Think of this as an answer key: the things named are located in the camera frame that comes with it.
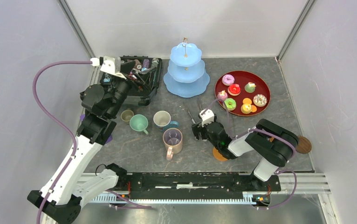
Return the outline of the pink mousse cake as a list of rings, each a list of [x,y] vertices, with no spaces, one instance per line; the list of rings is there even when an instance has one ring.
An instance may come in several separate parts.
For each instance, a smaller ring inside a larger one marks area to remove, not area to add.
[[[225,90],[222,90],[217,94],[216,98],[218,101],[224,102],[228,98],[228,94],[226,93]]]

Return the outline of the red frosted donut cake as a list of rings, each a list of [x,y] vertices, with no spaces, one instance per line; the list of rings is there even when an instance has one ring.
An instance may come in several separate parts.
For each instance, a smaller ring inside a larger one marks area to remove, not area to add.
[[[239,84],[232,84],[227,89],[231,96],[238,96],[241,93],[241,88]]]

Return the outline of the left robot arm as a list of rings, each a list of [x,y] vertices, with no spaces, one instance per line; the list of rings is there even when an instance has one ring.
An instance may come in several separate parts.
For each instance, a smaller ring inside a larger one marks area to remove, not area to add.
[[[44,216],[58,224],[71,224],[81,209],[101,193],[114,188],[122,190],[127,185],[125,172],[118,165],[108,165],[100,174],[78,186],[91,159],[101,150],[112,134],[117,111],[134,86],[123,74],[116,74],[117,84],[112,93],[102,85],[94,84],[84,91],[84,99],[90,99],[92,107],[73,134],[69,131],[72,146],[59,168],[40,189],[29,193],[27,199],[38,208],[36,223]]]

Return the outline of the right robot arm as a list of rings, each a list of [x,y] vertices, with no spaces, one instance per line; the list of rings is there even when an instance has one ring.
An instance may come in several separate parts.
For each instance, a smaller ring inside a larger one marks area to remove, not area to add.
[[[236,159],[250,151],[261,155],[250,177],[250,185],[255,190],[268,186],[270,177],[289,162],[299,144],[297,135],[267,119],[259,120],[247,132],[232,138],[217,121],[193,124],[192,132],[196,139],[207,140],[214,146],[216,158]]]

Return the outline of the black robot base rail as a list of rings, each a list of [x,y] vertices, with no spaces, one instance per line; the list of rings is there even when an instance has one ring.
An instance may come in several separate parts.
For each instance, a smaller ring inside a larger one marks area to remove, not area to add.
[[[91,203],[124,204],[250,204],[266,206],[273,195],[330,194],[324,174],[291,172],[261,183],[249,172],[134,172]]]

